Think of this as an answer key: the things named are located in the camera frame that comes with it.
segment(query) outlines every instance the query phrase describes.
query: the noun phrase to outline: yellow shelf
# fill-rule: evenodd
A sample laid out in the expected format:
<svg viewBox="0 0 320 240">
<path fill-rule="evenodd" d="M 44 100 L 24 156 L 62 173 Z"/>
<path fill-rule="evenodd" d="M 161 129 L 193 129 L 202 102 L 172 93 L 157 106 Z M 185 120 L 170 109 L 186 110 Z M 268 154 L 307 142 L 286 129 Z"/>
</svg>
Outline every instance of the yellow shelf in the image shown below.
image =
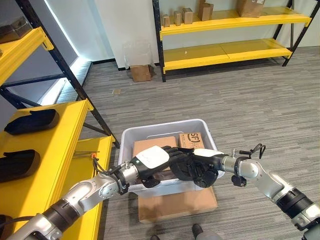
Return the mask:
<svg viewBox="0 0 320 240">
<path fill-rule="evenodd" d="M 292 52 L 273 38 L 164 50 L 164 71 L 291 56 Z"/>
<path fill-rule="evenodd" d="M 97 153 L 99 164 L 104 169 L 107 169 L 114 141 L 115 139 L 113 136 L 81 140 L 76 145 L 75 151 L 99 151 Z M 67 193 L 75 183 L 90 179 L 93 177 L 93 174 L 93 164 L 89 154 L 87 157 L 73 158 L 61 196 Z M 102 202 L 79 218 L 64 233 L 61 240 L 96 240 L 98 237 L 101 210 Z"/>
<path fill-rule="evenodd" d="M 63 189 L 69 165 L 88 110 L 93 107 L 88 100 L 38 106 L 18 110 L 11 121 L 29 114 L 29 111 L 55 109 L 59 123 L 52 129 L 10 135 L 0 133 L 0 157 L 3 152 L 36 150 L 41 157 L 38 170 L 31 176 L 0 183 L 0 213 L 13 218 L 42 213 L 56 202 Z M 24 222 L 18 222 L 15 230 Z"/>
<path fill-rule="evenodd" d="M 168 27 L 161 27 L 160 38 L 174 34 L 185 34 L 218 29 L 229 29 L 239 27 L 252 27 L 261 25 L 305 23 L 309 25 L 311 18 L 299 14 L 288 7 L 265 7 L 260 17 L 239 17 L 236 10 L 214 11 L 212 20 L 200 21 L 194 14 L 192 24 L 171 24 Z"/>
<path fill-rule="evenodd" d="M 31 30 L 22 39 L 0 44 L 3 52 L 0 56 L 0 86 L 41 44 L 46 50 L 54 49 L 41 27 Z"/>
</svg>

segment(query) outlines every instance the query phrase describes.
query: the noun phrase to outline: black object on shelf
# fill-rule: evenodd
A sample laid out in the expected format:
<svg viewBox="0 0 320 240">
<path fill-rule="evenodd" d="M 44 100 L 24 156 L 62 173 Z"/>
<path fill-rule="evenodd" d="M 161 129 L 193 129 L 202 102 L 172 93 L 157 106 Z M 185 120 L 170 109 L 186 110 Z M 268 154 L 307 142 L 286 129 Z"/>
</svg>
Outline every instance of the black object on shelf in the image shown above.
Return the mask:
<svg viewBox="0 0 320 240">
<path fill-rule="evenodd" d="M 19 40 L 32 30 L 24 16 L 0 26 L 0 44 Z"/>
<path fill-rule="evenodd" d="M 40 155 L 33 149 L 4 152 L 0 158 L 0 183 L 28 177 L 40 165 Z"/>
<path fill-rule="evenodd" d="M 30 111 L 31 115 L 21 116 L 9 122 L 4 131 L 11 135 L 27 134 L 54 128 L 59 122 L 55 109 Z"/>
</svg>

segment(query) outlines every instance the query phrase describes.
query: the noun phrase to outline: box on shelf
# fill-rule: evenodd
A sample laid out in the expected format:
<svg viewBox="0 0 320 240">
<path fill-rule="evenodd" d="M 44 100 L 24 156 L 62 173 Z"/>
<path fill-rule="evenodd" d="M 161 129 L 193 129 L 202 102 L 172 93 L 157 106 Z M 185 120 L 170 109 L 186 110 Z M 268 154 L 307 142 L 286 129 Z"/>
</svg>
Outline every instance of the box on shelf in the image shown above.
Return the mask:
<svg viewBox="0 0 320 240">
<path fill-rule="evenodd" d="M 213 11 L 213 4 L 206 3 L 206 0 L 199 0 L 198 17 L 201 21 L 211 20 Z"/>
<path fill-rule="evenodd" d="M 181 14 L 181 12 L 174 11 L 173 16 L 174 16 L 174 24 L 176 26 L 180 26 L 181 23 L 182 23 L 182 14 Z"/>
<path fill-rule="evenodd" d="M 179 147 L 185 149 L 204 149 L 204 142 L 200 132 L 179 134 Z"/>
<path fill-rule="evenodd" d="M 164 14 L 162 16 L 162 22 L 163 22 L 164 27 L 170 27 L 170 18 L 168 16 L 168 14 Z"/>
<path fill-rule="evenodd" d="M 0 26 L 0 44 L 19 40 L 32 30 L 32 27 L 21 16 L 12 22 L 5 22 Z"/>
<path fill-rule="evenodd" d="M 236 10 L 240 17 L 259 18 L 266 0 L 237 0 Z"/>
<path fill-rule="evenodd" d="M 184 24 L 192 24 L 194 21 L 194 12 L 191 8 L 182 8 L 182 20 Z"/>
<path fill-rule="evenodd" d="M 132 78 L 134 82 L 151 81 L 151 73 L 149 65 L 130 66 Z"/>
</svg>

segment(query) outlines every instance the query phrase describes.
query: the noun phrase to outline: person's shoe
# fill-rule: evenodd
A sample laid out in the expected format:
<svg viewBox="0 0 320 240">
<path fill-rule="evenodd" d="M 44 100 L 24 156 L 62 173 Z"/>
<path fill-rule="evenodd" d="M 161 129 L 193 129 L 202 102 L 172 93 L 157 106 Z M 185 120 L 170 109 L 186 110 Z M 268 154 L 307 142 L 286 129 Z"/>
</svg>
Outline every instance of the person's shoe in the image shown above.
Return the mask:
<svg viewBox="0 0 320 240">
<path fill-rule="evenodd" d="M 203 233 L 204 231 L 202 230 L 201 226 L 199 224 L 193 224 L 192 226 L 192 233 L 193 233 L 193 236 L 194 238 L 196 239 L 197 236 L 200 234 L 200 233 Z"/>
<path fill-rule="evenodd" d="M 153 235 L 153 236 L 150 238 L 150 240 L 160 240 L 160 238 L 159 238 L 158 236 L 156 236 L 156 235 Z"/>
</svg>

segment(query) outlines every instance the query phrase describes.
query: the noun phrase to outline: plastic storage bin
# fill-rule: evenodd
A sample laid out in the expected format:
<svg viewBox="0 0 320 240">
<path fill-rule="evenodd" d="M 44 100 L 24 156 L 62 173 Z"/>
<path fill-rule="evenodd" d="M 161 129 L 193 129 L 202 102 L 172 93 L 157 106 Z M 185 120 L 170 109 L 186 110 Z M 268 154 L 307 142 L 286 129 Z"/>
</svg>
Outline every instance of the plastic storage bin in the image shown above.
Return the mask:
<svg viewBox="0 0 320 240">
<path fill-rule="evenodd" d="M 118 164 L 120 165 L 132 159 L 133 146 L 135 141 L 169 136 L 175 136 L 176 140 L 178 141 L 179 134 L 182 133 L 201 133 L 204 147 L 206 149 L 217 150 L 207 124 L 201 119 L 191 119 L 155 125 L 138 126 L 128 128 L 122 133 Z M 218 178 L 221 178 L 223 175 L 224 172 L 219 171 Z M 192 181 L 181 181 L 175 178 L 163 180 L 159 185 L 153 188 L 146 188 L 142 184 L 131 185 L 129 187 L 129 192 L 133 192 L 143 198 L 150 198 L 188 191 L 198 191 L 202 189 L 203 188 L 198 187 Z"/>
</svg>

